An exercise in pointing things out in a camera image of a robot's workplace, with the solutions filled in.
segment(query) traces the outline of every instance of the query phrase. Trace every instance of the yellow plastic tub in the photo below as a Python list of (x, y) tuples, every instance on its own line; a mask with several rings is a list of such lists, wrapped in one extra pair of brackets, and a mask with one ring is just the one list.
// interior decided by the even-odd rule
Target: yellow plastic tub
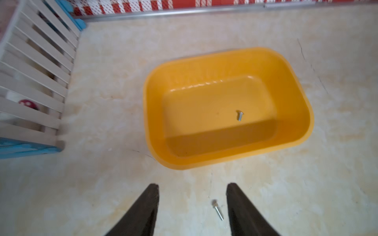
[(148, 147), (177, 170), (292, 147), (314, 126), (290, 64), (267, 48), (164, 63), (148, 76), (143, 102)]

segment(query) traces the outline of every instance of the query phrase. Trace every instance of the floor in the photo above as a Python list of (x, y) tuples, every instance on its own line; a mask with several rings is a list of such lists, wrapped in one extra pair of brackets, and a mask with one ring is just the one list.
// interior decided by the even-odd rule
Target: floor
[[(0, 234), (104, 235), (157, 183), (154, 235), (230, 235), (225, 193), (236, 182), (281, 235), (378, 235), (377, 22), (378, 5), (357, 5), (90, 23), (62, 118), (65, 149), (0, 160)], [(292, 65), (314, 110), (310, 138), (185, 171), (155, 161), (143, 128), (147, 74), (255, 46)]]

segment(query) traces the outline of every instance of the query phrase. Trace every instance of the bolt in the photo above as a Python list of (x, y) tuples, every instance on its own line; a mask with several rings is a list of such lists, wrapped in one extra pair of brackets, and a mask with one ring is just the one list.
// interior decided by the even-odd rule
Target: bolt
[(213, 201), (212, 201), (212, 205), (213, 205), (213, 207), (215, 208), (215, 210), (217, 211), (219, 218), (223, 221), (223, 215), (222, 215), (222, 213), (220, 212), (220, 210), (218, 209), (217, 200), (213, 200)]
[(241, 111), (238, 111), (237, 113), (238, 113), (237, 120), (241, 121), (242, 120), (242, 116), (244, 115), (244, 113), (241, 112)]

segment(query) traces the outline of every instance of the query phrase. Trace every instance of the red and white patterned fabric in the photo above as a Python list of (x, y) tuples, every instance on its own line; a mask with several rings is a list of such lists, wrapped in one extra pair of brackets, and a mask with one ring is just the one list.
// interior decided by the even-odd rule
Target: red and white patterned fabric
[[(102, 15), (165, 9), (197, 8), (220, 5), (299, 2), (312, 0), (69, 0), (75, 15)], [(318, 2), (357, 2), (360, 0), (313, 0)]]

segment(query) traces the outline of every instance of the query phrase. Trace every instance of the metal screw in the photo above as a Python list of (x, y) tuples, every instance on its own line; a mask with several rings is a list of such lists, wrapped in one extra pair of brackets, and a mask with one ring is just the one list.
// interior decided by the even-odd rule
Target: metal screw
[(237, 111), (237, 113), (238, 113), (237, 120), (241, 121), (242, 120), (242, 116), (244, 115), (244, 113), (241, 112), (241, 111)]
[(213, 205), (213, 207), (215, 208), (215, 210), (217, 211), (219, 218), (220, 218), (221, 220), (223, 220), (223, 215), (222, 215), (222, 213), (220, 212), (220, 210), (218, 209), (217, 200), (213, 200), (213, 201), (212, 201), (212, 205)]

